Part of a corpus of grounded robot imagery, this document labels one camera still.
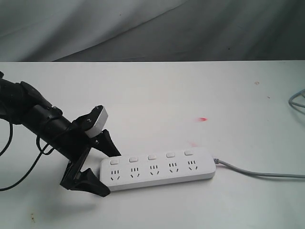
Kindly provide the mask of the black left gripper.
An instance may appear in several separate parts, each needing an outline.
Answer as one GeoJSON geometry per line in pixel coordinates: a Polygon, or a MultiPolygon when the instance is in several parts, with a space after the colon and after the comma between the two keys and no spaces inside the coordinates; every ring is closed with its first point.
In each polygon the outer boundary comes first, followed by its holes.
{"type": "MultiPolygon", "coordinates": [[[[110,194],[110,189],[94,175],[92,170],[88,168],[83,172],[81,171],[92,148],[92,140],[86,135],[82,127],[87,115],[85,114],[74,120],[67,132],[60,137],[60,142],[64,144],[60,153],[69,160],[60,185],[67,190],[84,191],[106,197],[110,194]]],[[[94,148],[108,157],[121,156],[107,129],[104,129],[94,138],[94,148]]]]}

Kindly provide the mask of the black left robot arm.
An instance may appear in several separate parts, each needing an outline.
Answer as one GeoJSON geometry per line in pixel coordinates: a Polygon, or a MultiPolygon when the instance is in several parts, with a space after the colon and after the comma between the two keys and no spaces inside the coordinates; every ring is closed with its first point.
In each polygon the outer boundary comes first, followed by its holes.
{"type": "Polygon", "coordinates": [[[36,135],[38,157],[27,173],[15,184],[1,188],[7,191],[21,183],[34,169],[42,155],[54,150],[68,159],[60,185],[67,190],[83,191],[105,197],[110,189],[91,169],[81,168],[92,148],[108,157],[120,156],[109,131],[104,129],[108,114],[104,106],[94,107],[88,114],[70,122],[61,109],[53,106],[41,93],[26,82],[0,80],[0,117],[10,125],[9,138],[1,150],[4,154],[13,137],[13,126],[23,125],[36,135]]]}

